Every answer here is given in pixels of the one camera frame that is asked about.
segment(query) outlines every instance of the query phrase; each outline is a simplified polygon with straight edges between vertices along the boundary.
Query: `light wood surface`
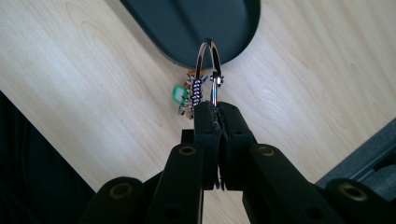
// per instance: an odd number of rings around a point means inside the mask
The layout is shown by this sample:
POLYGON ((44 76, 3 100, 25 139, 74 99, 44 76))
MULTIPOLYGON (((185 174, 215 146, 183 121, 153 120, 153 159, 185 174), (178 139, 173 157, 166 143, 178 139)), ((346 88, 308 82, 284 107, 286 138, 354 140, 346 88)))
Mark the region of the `light wood surface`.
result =
MULTIPOLYGON (((394 0, 262 1, 219 99, 315 182, 396 117, 395 12, 394 0)), ((118 1, 1 0, 0 90, 95 190, 163 169, 192 128, 171 99, 186 72, 118 1)), ((205 193, 204 223, 245 222, 240 193, 205 193)))

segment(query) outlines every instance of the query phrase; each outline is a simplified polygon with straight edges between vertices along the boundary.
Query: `beaded keychain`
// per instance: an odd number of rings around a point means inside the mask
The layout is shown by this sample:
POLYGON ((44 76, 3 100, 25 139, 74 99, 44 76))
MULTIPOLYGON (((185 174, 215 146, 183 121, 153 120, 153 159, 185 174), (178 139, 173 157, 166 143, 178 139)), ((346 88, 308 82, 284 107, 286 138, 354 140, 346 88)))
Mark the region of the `beaded keychain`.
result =
POLYGON ((190 70, 187 73, 189 77, 184 85, 176 84, 173 89, 172 98, 178 103, 178 114, 186 115, 187 118, 193 119, 194 107, 201 103, 202 100, 202 84, 207 80, 205 70, 202 69, 202 61, 206 46, 210 47, 210 55, 212 58, 213 74, 210 76, 212 81, 212 89, 210 92, 210 101, 214 107, 217 106, 217 92, 218 88, 224 82, 224 77, 221 75, 220 60, 218 50, 215 43, 211 39, 205 39, 198 52, 198 59, 195 70, 190 70))

